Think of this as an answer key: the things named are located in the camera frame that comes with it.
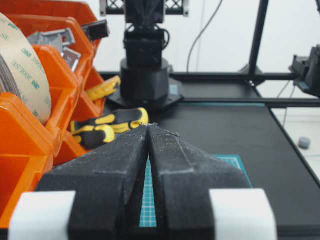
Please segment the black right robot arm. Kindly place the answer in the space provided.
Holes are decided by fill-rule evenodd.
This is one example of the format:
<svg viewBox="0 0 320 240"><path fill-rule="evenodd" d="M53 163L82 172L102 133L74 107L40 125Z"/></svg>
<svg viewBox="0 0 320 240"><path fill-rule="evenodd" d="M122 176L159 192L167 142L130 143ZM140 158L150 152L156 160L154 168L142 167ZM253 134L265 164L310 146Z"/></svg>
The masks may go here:
<svg viewBox="0 0 320 240"><path fill-rule="evenodd" d="M163 0L123 3L126 57L120 94L131 106L158 110L169 97L169 64L162 52L170 35ZM239 168L168 130L147 128L157 226L164 240L275 240L277 224L263 189Z"/></svg>

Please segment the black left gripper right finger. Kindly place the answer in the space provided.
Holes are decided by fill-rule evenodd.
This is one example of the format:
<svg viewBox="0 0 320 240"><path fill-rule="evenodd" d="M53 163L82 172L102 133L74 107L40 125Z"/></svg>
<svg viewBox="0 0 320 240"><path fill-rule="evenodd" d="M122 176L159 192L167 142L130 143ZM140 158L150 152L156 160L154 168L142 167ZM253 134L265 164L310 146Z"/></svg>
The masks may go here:
<svg viewBox="0 0 320 240"><path fill-rule="evenodd" d="M239 169L151 124L148 147L157 223L170 240L275 240L263 189Z"/></svg>

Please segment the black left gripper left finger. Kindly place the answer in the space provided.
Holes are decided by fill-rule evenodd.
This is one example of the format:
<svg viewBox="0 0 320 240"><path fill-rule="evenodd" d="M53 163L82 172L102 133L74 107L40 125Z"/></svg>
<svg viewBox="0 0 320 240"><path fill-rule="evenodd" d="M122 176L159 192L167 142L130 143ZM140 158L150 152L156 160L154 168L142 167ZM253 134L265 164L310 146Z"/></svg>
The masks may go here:
<svg viewBox="0 0 320 240"><path fill-rule="evenodd" d="M148 128L46 173L23 193L8 227L10 240L118 240L140 224Z"/></svg>

